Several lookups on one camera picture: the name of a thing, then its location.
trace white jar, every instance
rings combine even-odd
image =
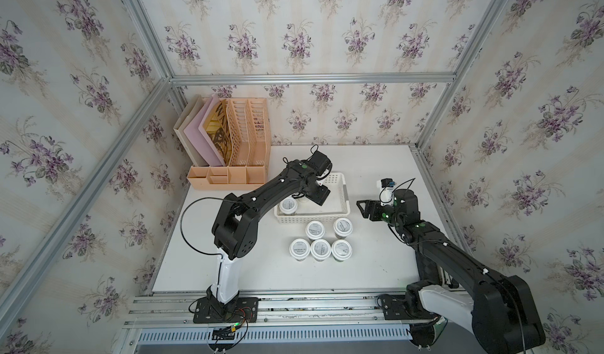
[[[298,261],[303,261],[310,254],[310,244],[305,239],[295,239],[289,246],[289,253]]]
[[[352,233],[352,222],[345,217],[341,217],[333,223],[333,230],[339,239],[344,239]]]
[[[298,201],[292,197],[287,197],[279,203],[279,210],[285,215],[291,215],[298,210]]]
[[[311,240],[321,239],[325,235],[325,226],[319,221],[312,221],[306,225],[306,236]]]
[[[337,240],[332,244],[332,255],[336,261],[347,260],[352,255],[352,246],[346,240]]]
[[[310,245],[310,253],[317,261],[323,261],[332,253],[332,247],[327,240],[318,239]]]

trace white table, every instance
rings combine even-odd
[[[413,249],[397,241],[384,222],[363,219],[356,206],[357,200],[377,199],[377,180],[390,177],[398,184],[416,177],[411,189],[417,195],[422,219],[444,232],[409,147],[321,146],[319,149],[333,162],[333,171],[343,173],[346,179],[351,207],[349,219],[354,226],[348,237],[352,257],[344,262],[337,262],[333,257],[323,262],[315,261],[312,256],[304,261],[291,258],[289,245],[297,237],[306,238],[306,225],[281,225],[271,210],[260,220],[256,245],[243,259],[240,290],[395,291],[418,281]],[[283,170],[283,156],[289,160],[307,158],[310,146],[272,147],[269,178]],[[226,194],[228,192],[202,192],[190,188],[184,206],[205,196],[223,198]],[[216,251],[210,229],[221,203],[203,200],[189,208],[184,217],[185,236],[201,251]],[[154,292],[201,292],[215,281],[216,256],[204,256],[189,248],[181,237],[179,220],[180,216],[159,268]],[[332,223],[324,224],[327,231],[324,238],[333,243]]]

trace wall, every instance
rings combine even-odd
[[[142,0],[176,74],[453,70],[490,0]]]
[[[183,89],[196,96],[264,97],[272,143],[414,143],[438,101],[444,83],[219,85]]]
[[[552,352],[604,344],[603,17],[510,0],[426,153],[477,258],[529,283]]]
[[[120,0],[0,0],[0,12],[2,293],[158,75]],[[175,120],[164,101],[3,352],[109,349],[125,301],[146,289],[182,198],[189,161],[171,136]]]

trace desk organizer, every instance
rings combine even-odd
[[[285,215],[277,205],[274,214],[279,223],[333,222],[339,217],[347,217],[350,214],[350,202],[344,175],[333,171],[323,180],[323,185],[331,191],[323,206],[304,197],[297,199],[298,209],[295,213]]]
[[[254,190],[268,180],[271,128],[265,98],[227,98],[232,152],[226,167],[191,167],[196,190]]]

